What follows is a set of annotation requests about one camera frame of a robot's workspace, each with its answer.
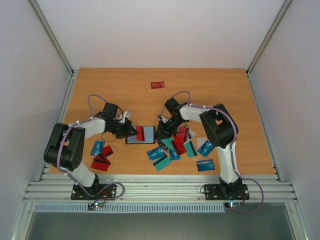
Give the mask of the black leather card holder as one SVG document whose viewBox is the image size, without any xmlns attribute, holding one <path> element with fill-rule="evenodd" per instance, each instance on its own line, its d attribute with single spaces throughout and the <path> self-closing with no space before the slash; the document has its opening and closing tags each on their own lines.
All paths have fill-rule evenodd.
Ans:
<svg viewBox="0 0 320 240">
<path fill-rule="evenodd" d="M 135 130 L 137 130 L 137 135 L 129 136 L 125 139 L 126 145 L 134 145 L 134 144 L 155 144 L 155 126 L 134 126 Z"/>
</svg>

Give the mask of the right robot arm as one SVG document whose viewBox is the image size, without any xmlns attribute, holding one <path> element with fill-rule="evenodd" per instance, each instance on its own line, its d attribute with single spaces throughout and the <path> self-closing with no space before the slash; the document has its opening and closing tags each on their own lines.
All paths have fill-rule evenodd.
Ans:
<svg viewBox="0 0 320 240">
<path fill-rule="evenodd" d="M 200 106 L 192 103 L 178 103 L 173 97 L 164 108 L 171 117 L 165 120 L 161 115 L 155 132 L 160 141 L 178 134 L 178 127 L 188 121 L 202 123 L 209 142 L 216 147 L 220 164 L 220 191 L 225 198 L 234 197 L 242 180 L 238 176 L 234 146 L 239 129 L 231 115 L 221 103 L 214 106 Z"/>
</svg>

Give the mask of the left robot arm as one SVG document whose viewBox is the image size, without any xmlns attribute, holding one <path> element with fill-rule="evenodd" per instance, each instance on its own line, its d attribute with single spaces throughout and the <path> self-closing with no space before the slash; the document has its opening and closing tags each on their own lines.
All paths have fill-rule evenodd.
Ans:
<svg viewBox="0 0 320 240">
<path fill-rule="evenodd" d="M 104 133 L 111 133 L 116 139 L 137 135 L 130 116 L 130 111 L 107 102 L 103 111 L 89 119 L 73 124 L 56 123 L 44 150 L 44 161 L 83 186 L 82 192 L 89 199 L 96 199 L 101 187 L 95 183 L 96 174 L 82 161 L 85 140 Z"/>
</svg>

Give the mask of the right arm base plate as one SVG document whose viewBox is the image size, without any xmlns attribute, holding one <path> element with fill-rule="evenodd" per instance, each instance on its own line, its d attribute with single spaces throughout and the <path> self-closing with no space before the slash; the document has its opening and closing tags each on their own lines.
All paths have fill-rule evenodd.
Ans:
<svg viewBox="0 0 320 240">
<path fill-rule="evenodd" d="M 222 187 L 220 184 L 205 184 L 204 196 L 207 201 L 231 201 L 231 200 L 249 200 L 249 190 L 246 184 L 239 187 Z"/>
</svg>

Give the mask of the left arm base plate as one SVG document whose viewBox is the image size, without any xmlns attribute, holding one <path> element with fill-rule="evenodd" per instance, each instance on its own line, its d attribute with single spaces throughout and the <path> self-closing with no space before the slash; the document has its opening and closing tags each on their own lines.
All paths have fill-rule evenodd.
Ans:
<svg viewBox="0 0 320 240">
<path fill-rule="evenodd" d="M 79 186 L 74 184 L 70 199 L 74 201 L 80 200 L 99 200 L 99 199 L 113 199 L 116 197 L 117 185 L 111 184 L 108 187 L 106 184 L 93 185 L 92 187 L 84 187 L 88 194 Z"/>
</svg>

